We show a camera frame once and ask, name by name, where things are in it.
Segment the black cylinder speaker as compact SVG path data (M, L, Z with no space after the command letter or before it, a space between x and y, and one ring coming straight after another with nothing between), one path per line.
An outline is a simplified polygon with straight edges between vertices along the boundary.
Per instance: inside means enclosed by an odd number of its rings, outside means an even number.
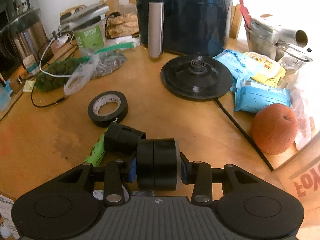
M143 191L176 191L181 178L180 146L176 139L145 139L137 146L136 175Z

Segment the green hand cream tube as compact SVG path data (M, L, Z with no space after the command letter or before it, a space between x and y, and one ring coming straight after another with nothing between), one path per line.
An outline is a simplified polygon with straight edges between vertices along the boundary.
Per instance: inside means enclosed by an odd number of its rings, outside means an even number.
M83 162L84 165L92 164L93 167L100 166L101 161L105 155L104 136L107 130L108 130L108 127L105 129L103 134L99 137L99 139L95 142L95 144L91 148L89 154L87 155L87 157Z

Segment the black electrical tape roll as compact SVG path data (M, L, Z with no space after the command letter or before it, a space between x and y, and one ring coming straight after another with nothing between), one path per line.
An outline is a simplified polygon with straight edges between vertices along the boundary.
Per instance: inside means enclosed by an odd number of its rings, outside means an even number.
M96 96L87 109L91 121L98 127L108 127L111 122L121 122L129 106L125 95L119 91L107 91Z

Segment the small black cylinder cap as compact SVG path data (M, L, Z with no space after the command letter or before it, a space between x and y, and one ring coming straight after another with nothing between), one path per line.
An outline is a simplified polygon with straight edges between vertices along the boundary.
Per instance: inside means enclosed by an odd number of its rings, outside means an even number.
M137 152L139 141L144 139L145 132L112 122L104 135L104 149L106 152L131 156Z

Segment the orange fruit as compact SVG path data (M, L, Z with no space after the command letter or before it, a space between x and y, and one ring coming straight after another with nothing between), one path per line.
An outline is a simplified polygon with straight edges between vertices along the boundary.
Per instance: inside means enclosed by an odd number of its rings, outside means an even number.
M252 139L267 154L279 155L293 144L298 121L290 107L274 103L260 110L251 126Z

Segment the blue wet wipes pack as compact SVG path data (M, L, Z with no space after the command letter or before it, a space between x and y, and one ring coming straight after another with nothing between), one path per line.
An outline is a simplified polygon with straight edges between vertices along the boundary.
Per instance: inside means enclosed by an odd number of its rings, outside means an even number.
M235 112L258 113L274 103L289 107L291 105L290 91L238 78L235 86L234 103Z

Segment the black kettle base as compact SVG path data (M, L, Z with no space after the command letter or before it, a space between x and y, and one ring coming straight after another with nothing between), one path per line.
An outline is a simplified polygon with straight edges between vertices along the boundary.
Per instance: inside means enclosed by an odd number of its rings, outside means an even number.
M228 68L209 56L185 55L168 61L161 69L164 87L175 96L210 101L225 95L233 84Z

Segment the clear shaker bottle grey lid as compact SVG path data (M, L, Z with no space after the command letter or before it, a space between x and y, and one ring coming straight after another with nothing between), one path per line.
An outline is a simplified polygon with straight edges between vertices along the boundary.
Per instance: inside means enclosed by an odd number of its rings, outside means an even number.
M304 207L299 239L319 239L319 134L281 164L274 176Z

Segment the blue snack packet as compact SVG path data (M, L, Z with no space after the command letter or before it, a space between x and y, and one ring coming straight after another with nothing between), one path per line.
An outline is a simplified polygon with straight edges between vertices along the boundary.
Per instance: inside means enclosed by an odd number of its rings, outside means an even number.
M238 79L249 79L257 73L256 63L249 56L235 50L226 49L213 57L231 72L233 83L230 91L235 93Z

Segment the yellow snack packet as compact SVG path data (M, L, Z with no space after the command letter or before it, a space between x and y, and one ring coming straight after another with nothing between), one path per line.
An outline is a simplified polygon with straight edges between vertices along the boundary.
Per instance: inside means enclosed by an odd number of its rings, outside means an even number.
M253 51L245 52L244 55L257 61L259 64L257 74L252 77L254 81L267 86L277 87L280 79L286 74L286 70L278 62L265 55Z

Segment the clear bag of seeds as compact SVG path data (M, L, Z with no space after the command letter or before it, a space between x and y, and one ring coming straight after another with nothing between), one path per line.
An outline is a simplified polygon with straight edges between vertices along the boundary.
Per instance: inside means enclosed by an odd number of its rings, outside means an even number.
M72 95L80 91L89 80L109 75L120 68L127 58L119 50L134 47L133 42L124 42L103 48L87 56L84 63L79 64L64 85L64 94Z

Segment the green net bag of nuts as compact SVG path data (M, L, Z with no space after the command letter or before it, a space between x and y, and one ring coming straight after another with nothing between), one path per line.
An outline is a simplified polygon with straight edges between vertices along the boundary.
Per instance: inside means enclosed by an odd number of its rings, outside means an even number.
M36 77L35 87L42 92L48 92L60 88L67 83L69 76L73 74L76 68L87 61L87 57L71 57L63 61L56 61L44 70L54 76L40 72Z

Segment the small green tea sachet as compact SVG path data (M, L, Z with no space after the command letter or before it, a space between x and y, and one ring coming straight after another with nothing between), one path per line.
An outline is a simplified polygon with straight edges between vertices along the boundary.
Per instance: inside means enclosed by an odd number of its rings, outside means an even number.
M27 80L24 84L23 92L32 92L34 85L35 85L34 80Z

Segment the clear plastic bag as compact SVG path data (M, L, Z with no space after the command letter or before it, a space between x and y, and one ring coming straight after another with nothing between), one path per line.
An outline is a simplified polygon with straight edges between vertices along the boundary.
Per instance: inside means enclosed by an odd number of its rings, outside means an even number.
M279 85L290 91L291 108L298 120L297 150L319 132L319 61L306 56L302 59L285 56L279 61L286 70Z

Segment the container with foil roll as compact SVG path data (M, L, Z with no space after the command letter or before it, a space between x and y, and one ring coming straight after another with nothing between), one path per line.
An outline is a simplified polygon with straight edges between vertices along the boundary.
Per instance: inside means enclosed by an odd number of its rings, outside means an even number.
M284 27L272 15L253 17L244 5L244 0L239 0L239 3L245 22L247 43L251 51L276 61L279 61L285 54L304 63L312 61L301 51L308 44L308 36L305 31Z

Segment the blue water bottle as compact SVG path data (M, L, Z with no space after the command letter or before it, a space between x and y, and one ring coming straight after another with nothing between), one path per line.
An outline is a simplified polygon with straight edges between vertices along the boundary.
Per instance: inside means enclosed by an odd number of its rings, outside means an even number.
M4 110L7 109L11 102L11 94L13 93L12 89L10 86L1 80L1 85L0 85L0 111L3 112Z

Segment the dark blue air fryer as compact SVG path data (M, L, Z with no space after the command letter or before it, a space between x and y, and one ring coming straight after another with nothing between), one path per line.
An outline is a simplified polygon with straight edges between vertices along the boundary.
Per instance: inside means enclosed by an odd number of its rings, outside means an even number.
M140 42L164 52L215 56L225 48L233 0L136 0Z

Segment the green label can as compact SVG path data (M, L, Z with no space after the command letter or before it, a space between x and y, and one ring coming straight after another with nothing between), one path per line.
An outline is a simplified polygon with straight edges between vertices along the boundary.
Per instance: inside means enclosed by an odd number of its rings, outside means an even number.
M105 45L104 29L100 16L76 27L73 33L80 48L97 51Z

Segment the stainless electric kettle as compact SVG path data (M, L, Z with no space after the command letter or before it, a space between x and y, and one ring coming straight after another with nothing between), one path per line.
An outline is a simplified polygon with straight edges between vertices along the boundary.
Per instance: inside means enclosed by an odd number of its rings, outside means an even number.
M10 60L18 59L31 75L39 71L39 57L48 60L53 56L50 48L45 50L48 44L39 9L29 9L1 30L3 55Z

